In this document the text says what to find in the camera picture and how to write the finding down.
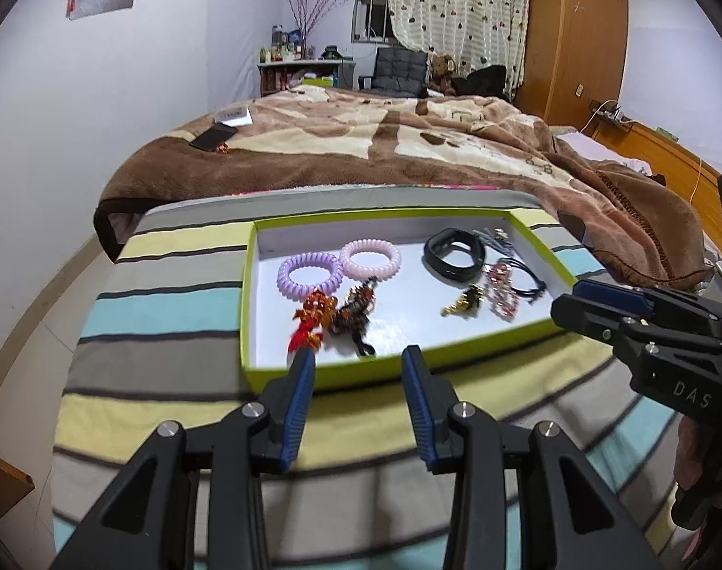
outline purple spiral hair tie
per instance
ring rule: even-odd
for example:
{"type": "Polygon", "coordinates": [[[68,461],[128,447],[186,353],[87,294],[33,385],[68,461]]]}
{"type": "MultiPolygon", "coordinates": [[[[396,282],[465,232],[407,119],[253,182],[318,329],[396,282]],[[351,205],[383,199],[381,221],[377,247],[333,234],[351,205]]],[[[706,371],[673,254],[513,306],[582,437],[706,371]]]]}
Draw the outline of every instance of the purple spiral hair tie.
{"type": "Polygon", "coordinates": [[[343,264],[336,256],[329,253],[301,253],[282,262],[276,275],[276,286],[284,297],[299,302],[316,289],[320,289],[325,295],[332,295],[339,289],[339,283],[344,276],[343,264]],[[322,267],[329,270],[329,278],[318,285],[300,285],[290,278],[290,274],[301,267],[322,267]]]}

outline curtain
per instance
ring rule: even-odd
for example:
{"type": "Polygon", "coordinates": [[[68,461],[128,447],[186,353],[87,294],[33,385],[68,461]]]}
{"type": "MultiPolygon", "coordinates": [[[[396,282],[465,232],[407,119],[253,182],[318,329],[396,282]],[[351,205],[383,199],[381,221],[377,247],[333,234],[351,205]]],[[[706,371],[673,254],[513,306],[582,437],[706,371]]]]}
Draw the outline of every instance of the curtain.
{"type": "Polygon", "coordinates": [[[458,75],[503,64],[514,98],[524,78],[529,0],[387,0],[395,37],[413,51],[450,54],[458,75]]]}

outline pink spiral hair tie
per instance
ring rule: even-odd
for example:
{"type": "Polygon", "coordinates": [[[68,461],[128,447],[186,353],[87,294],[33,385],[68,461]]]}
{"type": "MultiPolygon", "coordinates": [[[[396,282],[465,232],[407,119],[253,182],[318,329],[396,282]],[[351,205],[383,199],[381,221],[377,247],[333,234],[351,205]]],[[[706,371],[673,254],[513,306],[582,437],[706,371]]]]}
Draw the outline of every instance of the pink spiral hair tie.
{"type": "Polygon", "coordinates": [[[343,277],[343,265],[334,255],[329,253],[301,253],[301,255],[294,255],[282,262],[276,275],[276,286],[279,287],[283,296],[299,302],[316,289],[322,291],[324,295],[331,295],[339,288],[339,283],[343,281],[343,277]],[[300,285],[290,278],[293,270],[313,266],[329,270],[329,278],[318,285],[300,285]]]}
{"type": "Polygon", "coordinates": [[[343,246],[339,252],[339,261],[343,264],[346,276],[355,280],[369,280],[376,276],[379,280],[391,279],[400,270],[400,251],[385,240],[356,240],[343,246]],[[350,258],[356,253],[381,253],[390,260],[379,267],[368,267],[354,263],[350,258]]]}

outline wooden cabinet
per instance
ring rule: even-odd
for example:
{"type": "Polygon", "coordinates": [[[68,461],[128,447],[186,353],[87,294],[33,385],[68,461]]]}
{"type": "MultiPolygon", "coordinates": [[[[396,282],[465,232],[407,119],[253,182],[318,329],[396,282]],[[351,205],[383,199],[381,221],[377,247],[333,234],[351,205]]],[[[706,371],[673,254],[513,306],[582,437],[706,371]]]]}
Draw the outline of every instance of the wooden cabinet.
{"type": "Polygon", "coordinates": [[[529,0],[524,84],[514,104],[581,129],[592,100],[619,98],[627,44],[628,0],[529,0]]]}

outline teddy bear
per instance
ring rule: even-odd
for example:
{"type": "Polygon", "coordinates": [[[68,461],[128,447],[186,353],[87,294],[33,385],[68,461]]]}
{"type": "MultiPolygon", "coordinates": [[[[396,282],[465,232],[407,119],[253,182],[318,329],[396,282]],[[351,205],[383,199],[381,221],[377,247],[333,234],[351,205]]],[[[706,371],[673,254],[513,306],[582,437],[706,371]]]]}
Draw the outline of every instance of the teddy bear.
{"type": "Polygon", "coordinates": [[[450,80],[456,74],[456,61],[451,55],[436,55],[432,59],[429,87],[446,96],[455,96],[456,90],[450,80]]]}

